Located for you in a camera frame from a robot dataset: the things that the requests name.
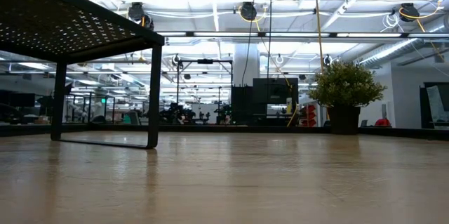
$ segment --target black equipment rack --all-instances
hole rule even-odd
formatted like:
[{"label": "black equipment rack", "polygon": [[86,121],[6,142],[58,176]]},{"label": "black equipment rack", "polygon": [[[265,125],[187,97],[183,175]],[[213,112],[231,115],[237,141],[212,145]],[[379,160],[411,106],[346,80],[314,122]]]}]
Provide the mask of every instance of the black equipment rack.
[{"label": "black equipment rack", "polygon": [[[164,37],[89,0],[0,0],[0,51],[57,63],[51,139],[154,148]],[[61,138],[67,65],[152,48],[148,141],[124,145]]]}]

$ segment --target white pillar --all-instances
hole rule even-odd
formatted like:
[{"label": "white pillar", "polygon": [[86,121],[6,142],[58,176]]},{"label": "white pillar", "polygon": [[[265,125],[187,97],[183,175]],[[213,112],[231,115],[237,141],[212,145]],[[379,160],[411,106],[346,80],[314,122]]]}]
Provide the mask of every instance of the white pillar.
[{"label": "white pillar", "polygon": [[260,52],[257,44],[249,44],[249,52],[248,44],[236,44],[234,49],[233,84],[237,87],[253,86],[254,78],[260,78]]}]

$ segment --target wooden floor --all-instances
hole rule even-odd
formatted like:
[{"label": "wooden floor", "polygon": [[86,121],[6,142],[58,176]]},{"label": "wooden floor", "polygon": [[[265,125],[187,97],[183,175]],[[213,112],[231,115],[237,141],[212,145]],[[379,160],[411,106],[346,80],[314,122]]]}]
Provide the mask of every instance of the wooden floor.
[{"label": "wooden floor", "polygon": [[[146,133],[68,133],[139,143]],[[0,138],[0,223],[449,223],[449,143],[162,133],[156,150]]]}]

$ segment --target black monitor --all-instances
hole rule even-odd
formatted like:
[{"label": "black monitor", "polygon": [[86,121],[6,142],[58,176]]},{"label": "black monitor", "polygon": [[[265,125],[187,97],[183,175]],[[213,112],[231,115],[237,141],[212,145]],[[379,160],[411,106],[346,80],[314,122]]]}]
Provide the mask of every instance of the black monitor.
[{"label": "black monitor", "polygon": [[289,90],[285,78],[254,79],[253,102],[259,104],[286,104],[287,98],[292,98],[293,102],[298,104],[298,78],[288,78],[288,83],[291,86],[291,90]]},{"label": "black monitor", "polygon": [[12,107],[34,107],[36,95],[34,93],[10,93],[9,105]]}]

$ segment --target red object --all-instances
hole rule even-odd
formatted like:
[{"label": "red object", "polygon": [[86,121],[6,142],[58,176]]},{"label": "red object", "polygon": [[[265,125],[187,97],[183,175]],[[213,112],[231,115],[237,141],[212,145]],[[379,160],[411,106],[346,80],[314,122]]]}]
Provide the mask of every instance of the red object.
[{"label": "red object", "polygon": [[379,119],[376,121],[375,126],[391,126],[391,123],[388,119]]}]

